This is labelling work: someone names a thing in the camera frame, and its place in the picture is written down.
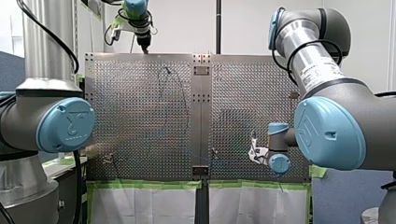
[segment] gray panel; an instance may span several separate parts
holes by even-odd
[[[212,179],[277,180],[268,167],[248,159],[250,133],[258,146],[268,145],[268,124],[287,122],[292,127],[299,99],[290,99],[297,88],[269,56],[212,56]],[[290,149],[292,166],[285,182],[309,181],[308,164],[298,148]]]
[[[87,55],[98,151],[89,179],[191,180],[193,165],[211,165],[212,179],[276,180],[248,159],[250,132],[266,146],[270,122],[292,126],[297,89],[270,57],[193,56]],[[308,181],[297,148],[290,158],[282,181]]]
[[[98,155],[89,179],[191,180],[191,55],[94,54],[86,94]]]

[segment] screw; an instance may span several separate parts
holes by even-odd
[[[58,202],[58,210],[64,210],[64,201]]]

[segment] end effector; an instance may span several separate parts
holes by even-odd
[[[136,36],[137,44],[144,53],[149,53],[151,45],[151,30],[153,21],[151,13],[148,11],[149,0],[124,0],[118,15],[111,24],[111,42],[120,39],[122,31],[132,32]]]
[[[268,136],[268,148],[257,147],[256,133],[252,133],[249,158],[258,164],[268,165],[277,175],[284,175],[291,167],[288,148],[297,147],[294,129],[290,129],[287,123],[271,123]]]

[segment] metal pole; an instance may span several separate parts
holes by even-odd
[[[37,19],[73,49],[73,2],[25,0]],[[72,81],[72,62],[45,31],[23,15],[26,80],[17,90],[80,91]]]
[[[216,54],[221,54],[221,0],[216,4]]]

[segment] cable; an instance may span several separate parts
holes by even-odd
[[[120,8],[118,10],[118,16],[120,16],[121,18],[123,18],[126,21],[128,21],[129,24],[131,26],[133,26],[134,28],[146,28],[146,27],[148,27],[150,25],[152,27],[154,27],[154,25],[153,25],[154,22],[152,21],[152,15],[151,15],[151,13],[148,10],[147,10],[147,13],[148,13],[147,17],[139,19],[139,20],[132,20],[131,18],[125,17],[124,15],[122,15],[122,11],[123,11],[123,8]],[[136,25],[136,24],[134,24],[134,22],[144,22],[145,24],[144,25]]]
[[[16,98],[17,97],[16,97],[15,94],[10,94],[9,96],[1,99],[0,108],[5,106],[5,105],[8,105],[8,104],[10,104],[12,102],[15,102]]]
[[[104,1],[104,0],[102,0],[102,2],[103,2],[103,3],[106,3],[106,4],[108,4],[108,5],[111,5],[111,6],[116,6],[116,7],[120,7],[120,6],[122,6],[122,4],[121,4],[121,3],[109,3],[109,2],[107,2],[107,1]]]
[[[380,92],[380,93],[376,93],[375,96],[377,96],[377,97],[396,96],[396,91]]]
[[[131,44],[131,49],[129,50],[130,53],[132,53],[132,50],[134,49],[134,37],[136,34],[134,33],[134,36],[132,37],[132,44]]]
[[[292,72],[291,72],[291,70],[290,70],[291,62],[292,62],[292,60],[294,59],[294,56],[297,55],[298,51],[300,51],[301,49],[306,48],[306,47],[308,47],[308,46],[310,46],[310,45],[312,45],[312,44],[315,44],[315,43],[327,43],[327,44],[332,45],[332,46],[337,50],[337,52],[338,52],[338,61],[337,61],[337,64],[340,65],[341,62],[343,61],[343,52],[341,51],[340,47],[339,47],[337,44],[335,44],[334,42],[330,41],[330,40],[318,39],[318,40],[313,40],[313,41],[309,41],[309,42],[303,43],[302,45],[300,45],[297,49],[295,49],[295,50],[291,53],[291,55],[289,56],[289,59],[288,59],[287,67],[286,67],[287,72],[288,72],[289,79],[290,79],[290,80],[294,83],[294,85],[296,85],[296,86],[298,86],[298,85],[297,85],[297,81],[296,81],[295,78],[293,77]]]
[[[113,38],[111,38],[110,43],[107,42],[107,33],[108,33],[108,31],[110,30],[110,28],[111,28],[111,24],[108,25],[108,27],[107,27],[107,29],[106,29],[106,31],[105,31],[104,40],[105,40],[105,43],[106,43],[107,45],[112,46],[112,45],[114,44],[114,39],[113,39]]]
[[[78,150],[73,152],[73,156],[76,162],[76,176],[77,176],[77,201],[76,201],[76,210],[75,210],[73,224],[78,224],[79,215],[81,213],[82,171],[81,171],[81,161],[79,160]]]
[[[279,16],[280,16],[280,13],[282,12],[282,11],[284,11],[284,10],[286,10],[285,8],[283,8],[283,7],[280,7],[278,10],[277,10],[277,12],[276,12],[276,22],[275,22],[275,25],[274,25],[274,33],[273,33],[273,36],[272,36],[272,38],[273,38],[273,45],[272,45],[272,49],[271,49],[271,51],[272,51],[272,57],[273,57],[273,60],[274,60],[274,62],[276,63],[276,65],[279,67],[279,68],[281,68],[281,69],[283,69],[283,70],[285,70],[285,71],[288,71],[288,69],[286,68],[286,67],[284,67],[282,64],[280,64],[278,61],[277,61],[277,59],[276,59],[276,56],[275,56],[275,50],[276,50],[276,38],[277,38],[277,25],[278,25],[278,22],[279,22]]]
[[[22,12],[28,16],[35,24],[37,24],[41,29],[43,29],[52,39],[55,40],[59,46],[61,46],[64,51],[66,51],[67,55],[69,56],[70,60],[74,62],[74,74],[78,72],[79,69],[79,63],[78,63],[78,58],[74,54],[74,52],[59,38],[56,34],[54,34],[49,28],[47,28],[45,25],[43,25],[37,17],[32,13],[30,8],[26,6],[26,4],[22,0],[16,0],[18,6],[22,10]]]
[[[292,82],[294,85],[298,86],[297,81],[296,81],[295,78],[293,77],[292,71],[290,70],[290,65],[291,65],[292,59],[294,58],[294,56],[298,53],[298,51],[299,51],[300,49],[303,49],[303,48],[305,48],[305,47],[307,47],[307,46],[309,46],[309,45],[312,45],[312,44],[314,44],[314,43],[327,43],[327,44],[330,44],[330,45],[332,45],[332,46],[338,51],[338,57],[339,57],[339,58],[338,58],[337,64],[338,64],[338,65],[341,64],[341,61],[343,60],[343,53],[342,53],[340,47],[339,47],[337,44],[333,43],[332,41],[330,41],[330,40],[325,40],[325,39],[318,39],[318,40],[314,40],[314,41],[310,41],[310,42],[307,42],[307,43],[302,44],[302,45],[299,46],[297,49],[295,49],[295,50],[293,51],[293,53],[289,56],[289,59],[288,59],[288,62],[287,62],[287,67],[284,67],[282,64],[280,64],[280,63],[277,61],[277,59],[276,59],[275,50],[276,50],[276,38],[277,38],[277,26],[278,26],[278,24],[279,24],[279,19],[280,19],[279,17],[280,17],[280,13],[281,13],[282,11],[284,11],[284,10],[286,10],[286,9],[283,8],[283,7],[280,7],[280,8],[277,10],[277,13],[276,13],[276,21],[275,21],[275,25],[274,25],[274,33],[273,33],[273,36],[272,36],[273,45],[272,45],[272,48],[271,48],[271,52],[272,52],[272,58],[273,58],[275,64],[276,64],[279,68],[281,68],[282,70],[285,70],[285,71],[288,73],[288,77],[289,77],[289,79],[291,80],[291,82]]]
[[[9,214],[9,212],[6,210],[6,208],[1,204],[1,202],[0,202],[0,212],[1,212],[1,214],[3,214],[3,216],[6,219],[6,222],[8,224],[15,224],[14,219],[12,219],[12,216]]]

